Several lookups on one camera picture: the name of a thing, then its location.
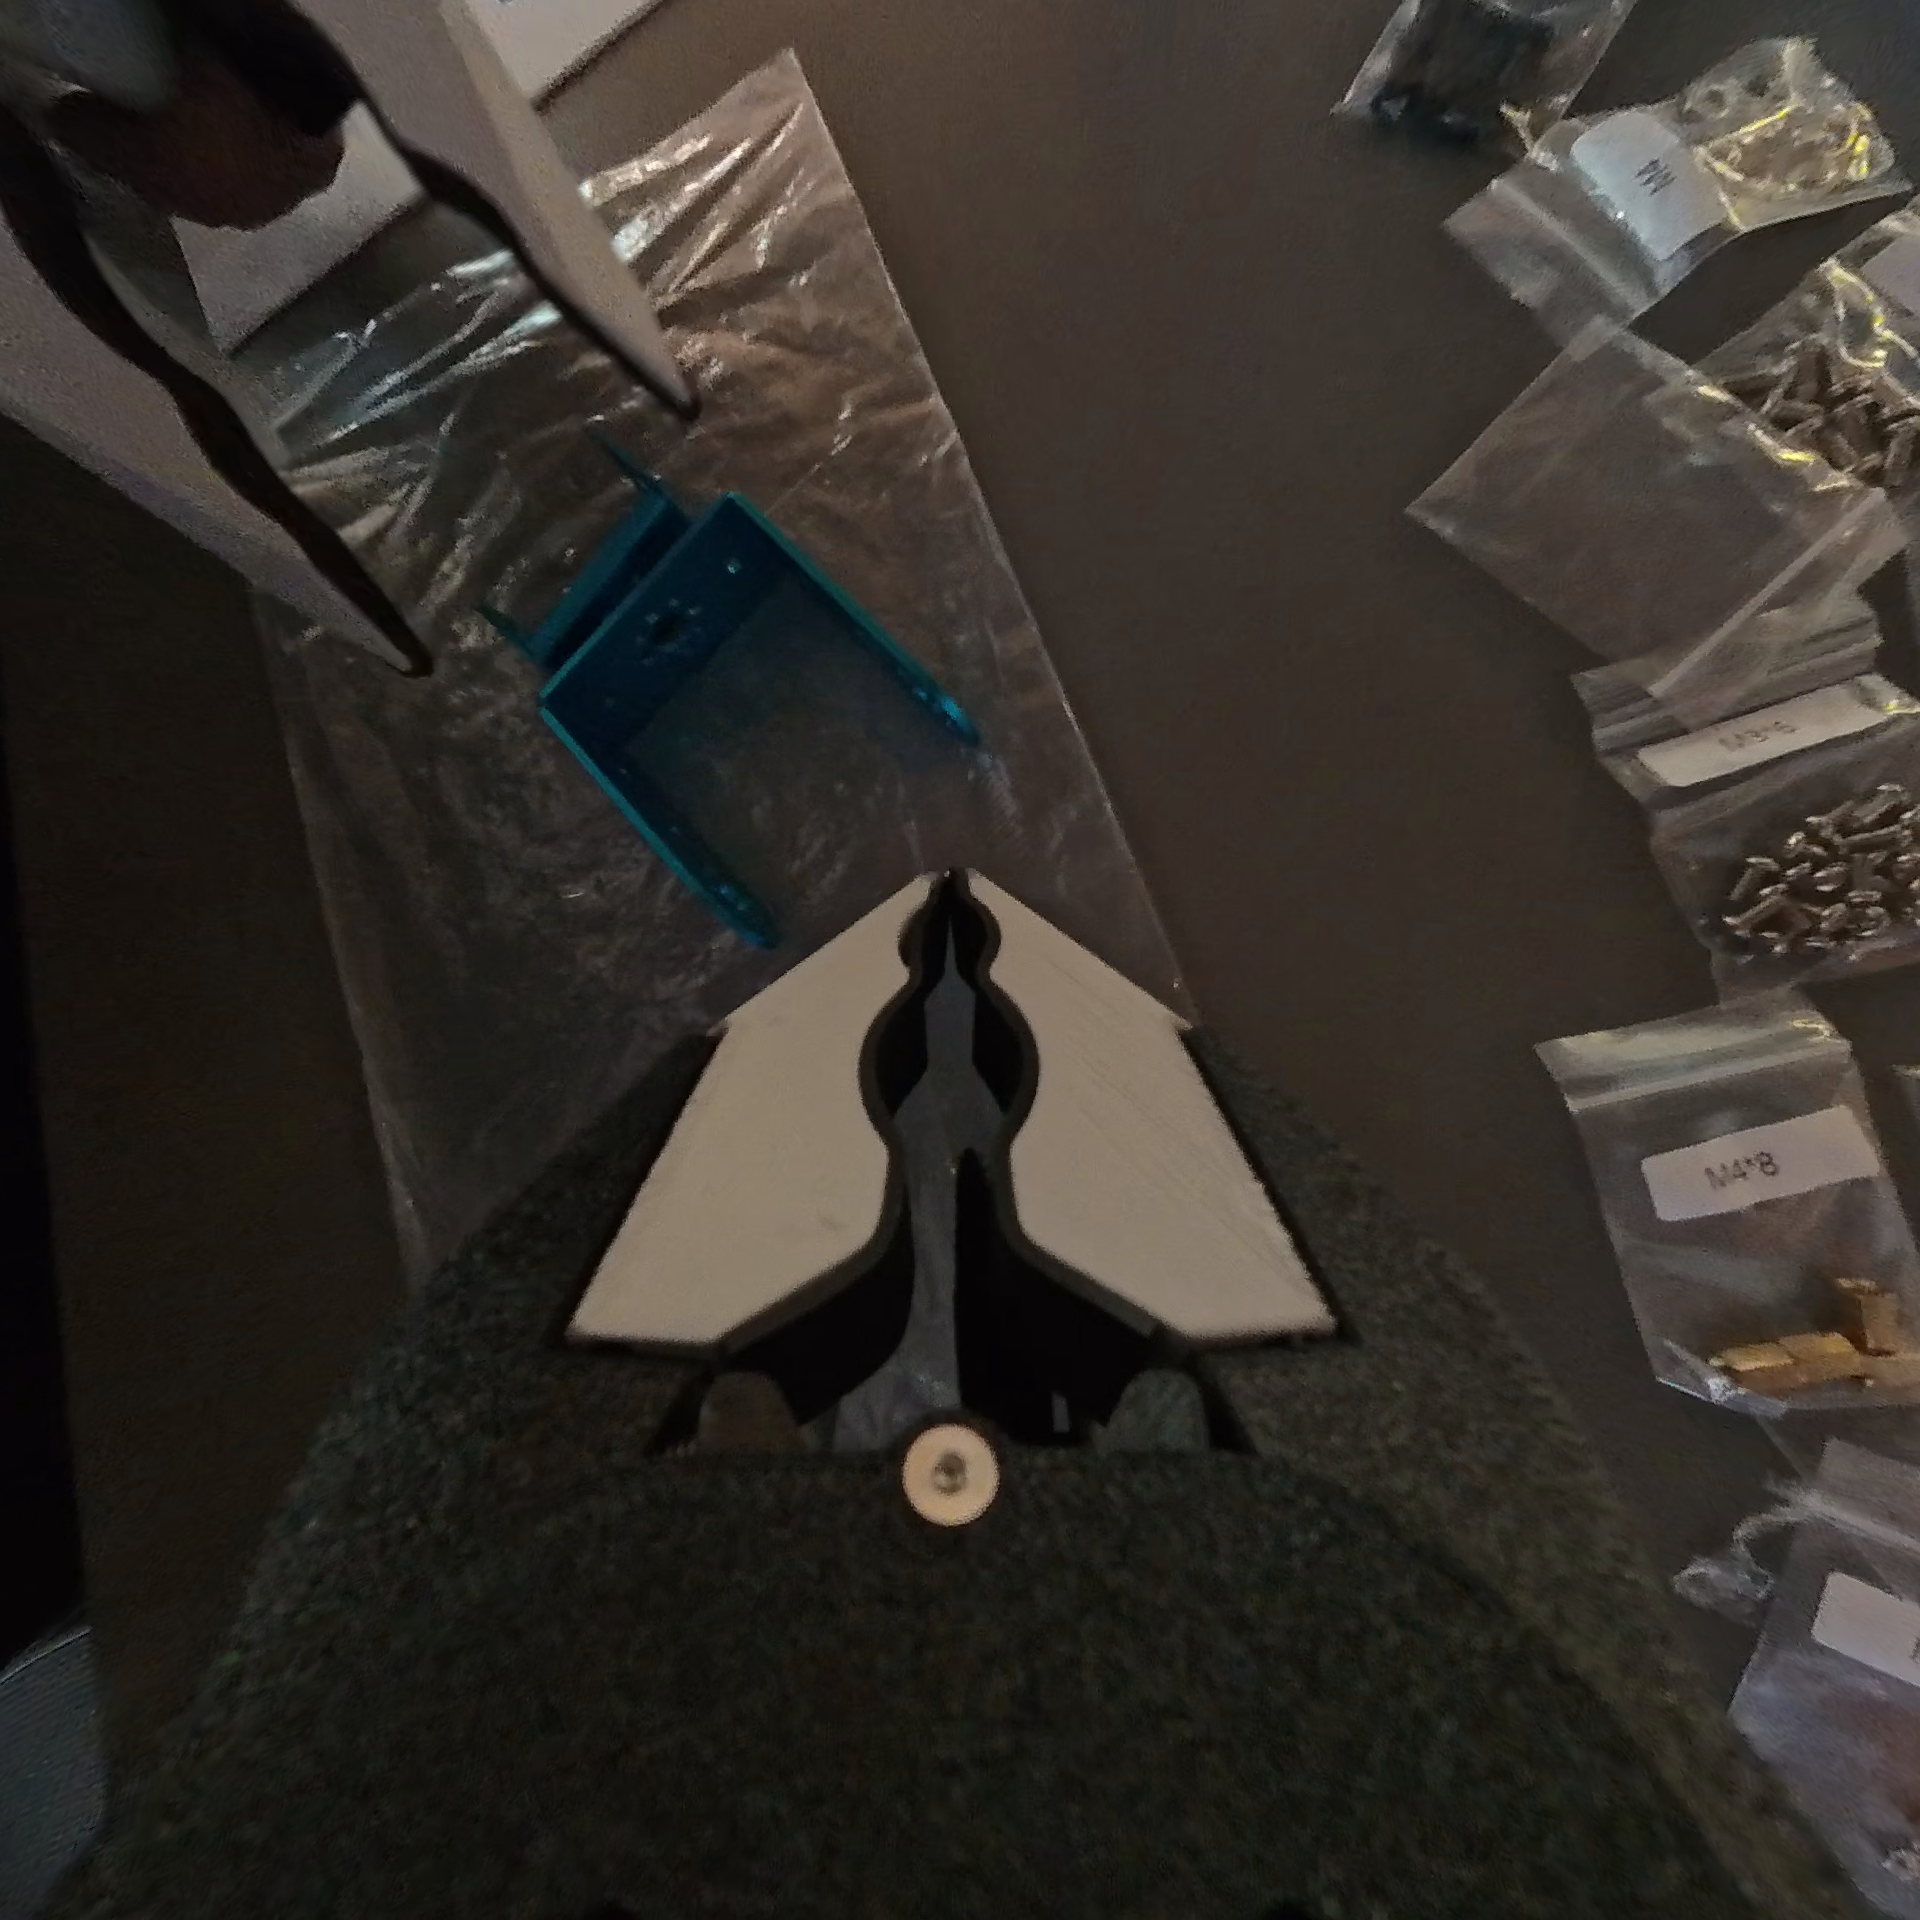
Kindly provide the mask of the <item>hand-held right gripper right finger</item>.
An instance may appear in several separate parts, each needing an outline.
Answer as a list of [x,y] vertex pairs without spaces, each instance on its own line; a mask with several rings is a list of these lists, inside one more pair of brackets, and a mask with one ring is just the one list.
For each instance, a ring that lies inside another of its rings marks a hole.
[[1272,1179],[1193,1028],[1030,903],[958,874],[969,1073],[994,1128],[958,1155],[958,1400],[994,1428],[1112,1428],[1176,1375],[1340,1335]]

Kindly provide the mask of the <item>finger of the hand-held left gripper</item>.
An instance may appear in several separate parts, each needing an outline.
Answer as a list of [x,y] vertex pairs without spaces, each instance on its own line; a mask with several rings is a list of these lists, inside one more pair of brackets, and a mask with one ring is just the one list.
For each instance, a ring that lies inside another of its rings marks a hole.
[[535,288],[677,419],[700,419],[654,297],[543,111],[459,0],[342,0],[338,53],[415,182],[493,234]]
[[285,486],[231,400],[172,357],[98,265],[63,162],[25,123],[0,141],[0,400],[65,459],[356,637],[403,676],[435,656],[356,548]]

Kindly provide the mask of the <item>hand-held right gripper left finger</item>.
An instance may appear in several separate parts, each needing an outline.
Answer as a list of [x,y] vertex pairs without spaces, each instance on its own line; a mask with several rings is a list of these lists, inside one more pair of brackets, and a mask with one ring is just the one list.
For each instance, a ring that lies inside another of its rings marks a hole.
[[901,1111],[923,1080],[945,884],[910,880],[707,1029],[573,1350],[756,1375],[797,1425],[883,1371],[914,1308]]

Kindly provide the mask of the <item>large clear plastic bag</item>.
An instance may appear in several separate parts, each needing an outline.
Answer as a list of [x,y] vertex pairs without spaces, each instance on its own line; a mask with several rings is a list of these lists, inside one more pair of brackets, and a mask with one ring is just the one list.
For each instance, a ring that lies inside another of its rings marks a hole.
[[[689,428],[504,265],[259,352],[289,482],[424,624],[410,682],[259,600],[397,1254],[430,1274],[654,1060],[891,890],[980,871],[1190,1008],[1148,880],[797,53],[586,201],[701,378]],[[772,920],[737,939],[543,719],[535,624],[638,507],[756,507],[969,710],[950,739],[797,587],[616,747]]]

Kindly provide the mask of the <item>small teal metal bracket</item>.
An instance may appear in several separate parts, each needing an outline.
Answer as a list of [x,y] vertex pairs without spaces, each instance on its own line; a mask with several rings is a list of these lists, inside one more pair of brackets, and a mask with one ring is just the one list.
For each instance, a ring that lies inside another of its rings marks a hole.
[[476,604],[480,619],[545,676],[556,676],[641,587],[641,575],[693,529],[683,501],[638,457],[626,457],[604,422],[591,422],[586,440],[633,486],[626,513],[591,548],[573,587],[535,624],[519,624],[493,604]]

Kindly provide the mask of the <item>teal metal U bracket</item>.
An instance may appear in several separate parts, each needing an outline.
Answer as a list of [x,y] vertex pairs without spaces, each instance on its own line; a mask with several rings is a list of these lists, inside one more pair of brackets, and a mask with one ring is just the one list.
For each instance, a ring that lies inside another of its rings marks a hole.
[[980,747],[958,696],[861,604],[748,496],[726,488],[641,575],[609,624],[556,674],[543,674],[543,720],[638,831],[666,874],[745,946],[772,950],[772,907],[726,871],[693,814],[641,765],[641,735],[737,652],[768,613],[802,613],[867,656],[938,735]]

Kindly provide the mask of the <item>dark grey desk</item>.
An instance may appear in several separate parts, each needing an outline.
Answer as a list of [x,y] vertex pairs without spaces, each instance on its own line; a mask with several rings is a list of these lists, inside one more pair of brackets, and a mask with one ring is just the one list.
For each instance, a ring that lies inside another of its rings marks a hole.
[[985,1519],[932,1525],[901,1463],[649,1453],[654,1375],[561,1357],[561,1229],[638,1171],[626,1094],[397,1321],[268,1525],[210,1704],[159,1742],[63,1915],[1858,1915],[1672,1638],[1589,1437],[1497,1299],[1320,1128],[1385,1115],[1491,1220],[1554,1171],[1438,1008],[1597,981],[1420,950],[1331,853],[1473,880],[1497,720],[1438,772],[1311,702],[1390,696],[1438,643],[1348,559],[1382,482],[1284,482],[1382,338],[1434,295],[1361,266],[1366,185],[1284,182],[1284,24],[1251,3],[1012,3],[854,24],[861,130],[923,167],[914,275],[958,259],[994,467],[1065,533],[1058,631],[1164,656],[1156,747],[1235,987],[1277,990],[1311,1107],[1201,1044],[1333,1260],[1355,1335],[1225,1375],[1251,1451],[1012,1451]]

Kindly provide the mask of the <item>assembly instruction manual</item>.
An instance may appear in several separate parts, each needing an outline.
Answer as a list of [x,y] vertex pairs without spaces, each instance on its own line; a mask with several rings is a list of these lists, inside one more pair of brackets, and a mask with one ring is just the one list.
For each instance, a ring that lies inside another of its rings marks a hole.
[[[526,103],[545,103],[616,35],[626,35],[654,0],[469,0],[492,52],[504,60]],[[202,225],[177,219],[177,247],[220,349],[236,349],[271,314],[297,303],[350,250],[373,241],[394,219],[418,207],[418,182],[387,144],[381,123],[356,105],[342,123],[342,156],[333,182],[262,225]]]

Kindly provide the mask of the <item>pile of small hardware bags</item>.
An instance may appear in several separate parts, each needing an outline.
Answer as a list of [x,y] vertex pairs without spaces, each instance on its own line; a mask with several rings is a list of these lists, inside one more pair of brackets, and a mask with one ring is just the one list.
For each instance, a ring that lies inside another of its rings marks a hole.
[[1913,972],[1906,792],[1913,702],[1875,676],[1875,575],[1913,559],[1913,3],[1396,3],[1340,115],[1475,156],[1447,219],[1554,365],[1405,508],[1597,674],[1597,735],[1655,727],[1621,765],[1643,843],[1717,1003],[1548,1039],[1589,1128],[1597,1201],[1655,1378],[1717,1422],[1913,1417],[1913,1365],[1825,1375],[1728,1335],[1800,1335],[1847,1247],[1913,1303],[1913,1229],[1848,1185],[1775,1201],[1713,1155],[1817,1171],[1829,1122],[1775,1090],[1856,1054],[1806,987]]

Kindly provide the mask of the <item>grey mesh chair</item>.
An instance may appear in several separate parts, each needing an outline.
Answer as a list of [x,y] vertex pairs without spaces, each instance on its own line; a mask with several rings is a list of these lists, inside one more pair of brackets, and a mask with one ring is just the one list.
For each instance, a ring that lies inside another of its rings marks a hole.
[[105,1824],[105,1715],[98,1638],[57,1620],[0,1677],[0,1884],[35,1911]]

